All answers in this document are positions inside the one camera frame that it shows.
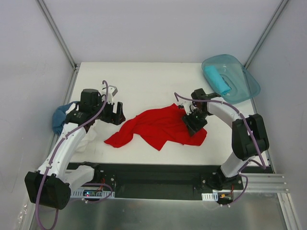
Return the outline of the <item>red t shirt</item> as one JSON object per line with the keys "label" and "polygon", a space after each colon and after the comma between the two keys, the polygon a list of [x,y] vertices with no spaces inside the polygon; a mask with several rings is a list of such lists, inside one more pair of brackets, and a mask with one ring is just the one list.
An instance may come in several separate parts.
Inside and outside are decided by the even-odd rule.
{"label": "red t shirt", "polygon": [[104,142],[114,148],[120,148],[132,141],[135,134],[150,146],[160,151],[167,141],[182,145],[200,146],[207,137],[202,128],[191,136],[182,120],[186,115],[176,104],[158,109],[150,109],[126,121],[120,130]]}

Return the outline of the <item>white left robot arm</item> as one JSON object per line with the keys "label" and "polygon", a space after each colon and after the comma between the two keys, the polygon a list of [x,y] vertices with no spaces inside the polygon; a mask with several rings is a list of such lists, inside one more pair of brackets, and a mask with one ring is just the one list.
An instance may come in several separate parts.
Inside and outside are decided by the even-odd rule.
{"label": "white left robot arm", "polygon": [[98,163],[83,162],[77,169],[66,169],[79,144],[96,120],[120,125],[125,121],[123,103],[114,102],[115,86],[84,89],[78,102],[68,105],[61,135],[55,147],[35,171],[28,172],[24,182],[32,203],[62,210],[71,194],[84,184],[97,186],[102,182]]}

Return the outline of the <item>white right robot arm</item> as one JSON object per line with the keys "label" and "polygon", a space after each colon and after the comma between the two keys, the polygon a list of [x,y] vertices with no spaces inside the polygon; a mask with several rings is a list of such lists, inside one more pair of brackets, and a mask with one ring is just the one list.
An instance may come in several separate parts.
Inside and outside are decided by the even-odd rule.
{"label": "white right robot arm", "polygon": [[261,154],[269,148],[269,140],[261,115],[245,116],[235,106],[223,101],[219,94],[206,94],[203,89],[196,89],[191,98],[185,98],[178,103],[178,107],[185,112],[182,121],[190,136],[200,132],[208,123],[207,117],[211,115],[232,129],[232,153],[216,173],[206,179],[209,188],[227,189],[256,156],[260,158],[260,167],[266,168]]}

